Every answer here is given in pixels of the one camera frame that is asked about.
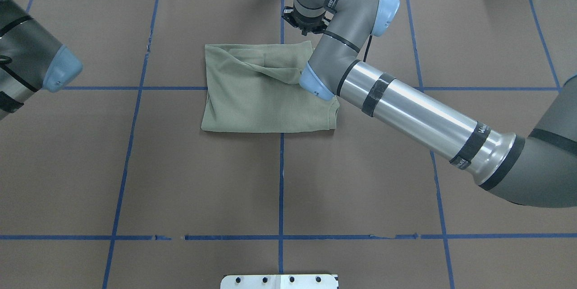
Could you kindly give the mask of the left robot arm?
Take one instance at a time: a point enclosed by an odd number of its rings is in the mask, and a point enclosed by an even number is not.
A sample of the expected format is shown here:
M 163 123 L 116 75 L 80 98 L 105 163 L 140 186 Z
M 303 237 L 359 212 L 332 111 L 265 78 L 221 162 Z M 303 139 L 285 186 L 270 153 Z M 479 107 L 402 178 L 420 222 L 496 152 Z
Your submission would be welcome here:
M 0 11 L 0 117 L 4 119 L 39 90 L 60 91 L 83 65 L 14 0 L 1 0 Z

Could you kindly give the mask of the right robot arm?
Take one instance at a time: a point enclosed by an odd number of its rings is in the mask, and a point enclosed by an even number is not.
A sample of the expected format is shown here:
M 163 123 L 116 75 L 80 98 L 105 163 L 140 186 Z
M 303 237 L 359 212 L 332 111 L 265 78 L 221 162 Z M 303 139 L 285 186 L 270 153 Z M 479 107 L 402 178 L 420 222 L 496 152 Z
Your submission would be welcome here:
M 350 102 L 508 202 L 575 207 L 576 77 L 565 82 L 528 137 L 499 133 L 358 58 L 370 36 L 385 32 L 399 5 L 399 0 L 294 0 L 284 8 L 291 26 L 321 34 L 301 73 L 301 87 L 325 101 L 339 96 Z

